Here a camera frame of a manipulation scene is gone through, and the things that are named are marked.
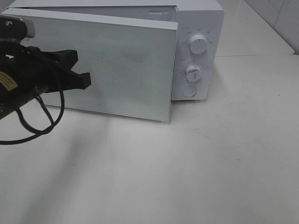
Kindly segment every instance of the microwave oven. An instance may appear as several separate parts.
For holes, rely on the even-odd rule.
[[[66,91],[66,107],[159,121],[171,100],[206,99],[224,17],[217,0],[16,0],[3,13],[33,21],[23,45],[77,50],[92,85]]]

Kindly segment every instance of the timer knob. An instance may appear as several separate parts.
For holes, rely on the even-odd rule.
[[[204,34],[194,34],[189,39],[190,51],[200,55],[206,51],[208,39]]]
[[[197,65],[189,65],[186,70],[186,79],[189,82],[197,82],[198,80],[200,80],[202,72],[199,66]]]

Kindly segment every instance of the microwave door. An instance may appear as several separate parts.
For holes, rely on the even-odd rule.
[[[65,91],[67,107],[169,121],[176,22],[22,8],[4,13],[33,21],[36,36],[23,45],[78,51],[73,70],[90,72],[92,85]],[[43,98],[60,104],[56,93]]]

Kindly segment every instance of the wire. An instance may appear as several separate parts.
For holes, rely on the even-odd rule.
[[[40,96],[36,96],[37,101],[40,103],[43,111],[48,116],[48,118],[49,118],[49,120],[51,122],[51,125],[49,127],[47,127],[46,129],[42,130],[42,131],[37,130],[37,129],[33,128],[32,126],[30,126],[26,122],[26,120],[24,119],[24,116],[23,116],[21,110],[19,108],[15,108],[15,111],[18,113],[19,120],[20,120],[21,124],[24,126],[24,128],[26,128],[28,131],[30,131],[32,133],[35,133],[35,134],[32,135],[32,136],[30,136],[30,137],[27,137],[27,138],[24,138],[24,139],[20,139],[20,140],[0,141],[0,145],[18,145],[18,144],[22,144],[22,143],[34,140],[34,139],[36,139],[36,138],[38,138],[38,137],[40,137],[42,135],[48,134],[60,122],[60,120],[61,120],[61,118],[62,118],[62,116],[64,114],[64,109],[65,109],[64,92],[63,92],[63,89],[62,89],[60,78],[59,78],[58,74],[56,73],[56,71],[51,67],[51,65],[48,62],[45,62],[43,60],[41,60],[41,61],[44,62],[48,66],[48,68],[51,70],[51,72],[53,73],[53,75],[56,78],[56,82],[57,82],[59,93],[60,93],[60,101],[61,101],[61,107],[60,107],[59,116],[58,116],[57,120],[55,122],[53,122],[53,118],[51,117],[50,112],[48,111],[48,109],[46,108],[45,104],[43,103],[42,98]]]

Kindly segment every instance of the yellow label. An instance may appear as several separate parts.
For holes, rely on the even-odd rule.
[[[18,84],[6,73],[0,71],[0,83],[8,90],[11,91],[18,87]]]

